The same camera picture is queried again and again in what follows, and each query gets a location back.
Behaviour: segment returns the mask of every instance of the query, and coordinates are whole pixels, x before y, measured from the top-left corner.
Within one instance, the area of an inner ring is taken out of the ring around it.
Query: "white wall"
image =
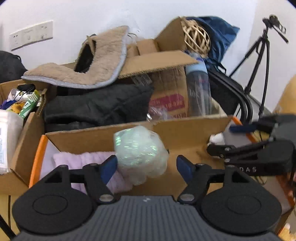
[[[154,38],[176,16],[217,15],[241,28],[223,64],[233,69],[249,43],[258,0],[6,0],[0,7],[0,49],[10,51],[9,34],[37,23],[54,21],[53,39],[13,51],[26,68],[77,58],[86,35],[129,25],[144,38]]]
[[[285,36],[289,40],[289,44],[286,44],[275,30],[269,30],[268,32],[270,65],[265,106],[272,111],[281,97],[286,84],[296,74],[296,9],[287,0],[259,0],[249,47],[262,35],[263,28],[265,27],[262,18],[268,18],[270,14],[275,14],[281,24],[287,28]],[[253,54],[241,67],[237,81],[244,87],[251,76],[257,56],[257,54]],[[251,91],[251,95],[260,102],[264,87],[265,67],[266,52]]]

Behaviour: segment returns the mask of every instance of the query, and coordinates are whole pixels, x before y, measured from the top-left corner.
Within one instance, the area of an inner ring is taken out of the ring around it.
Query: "white container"
[[[23,118],[18,114],[0,110],[0,174],[10,171],[18,139],[23,128]]]

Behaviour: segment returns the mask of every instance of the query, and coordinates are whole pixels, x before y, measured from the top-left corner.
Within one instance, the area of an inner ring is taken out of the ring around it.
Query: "tripod head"
[[[269,18],[262,19],[262,21],[266,26],[266,29],[263,31],[266,36],[268,29],[273,28],[286,43],[289,43],[289,40],[283,35],[286,33],[286,28],[283,25],[281,25],[277,16],[272,14],[269,16]]]

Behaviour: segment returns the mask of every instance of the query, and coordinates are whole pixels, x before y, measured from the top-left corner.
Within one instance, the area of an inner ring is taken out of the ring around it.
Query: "metal screw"
[[[111,202],[113,199],[114,199],[114,197],[110,194],[103,194],[99,198],[99,200],[101,202]]]
[[[182,194],[180,199],[185,202],[191,202],[194,200],[194,196],[192,194]]]

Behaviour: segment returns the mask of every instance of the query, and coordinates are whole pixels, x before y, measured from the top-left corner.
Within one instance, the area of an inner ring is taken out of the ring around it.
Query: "black bag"
[[[0,83],[19,80],[26,71],[18,55],[0,51]]]
[[[207,71],[213,99],[228,115],[234,115],[239,105],[241,109],[240,121],[242,124],[249,123],[252,120],[253,107],[245,95],[243,87],[213,65],[208,65]]]

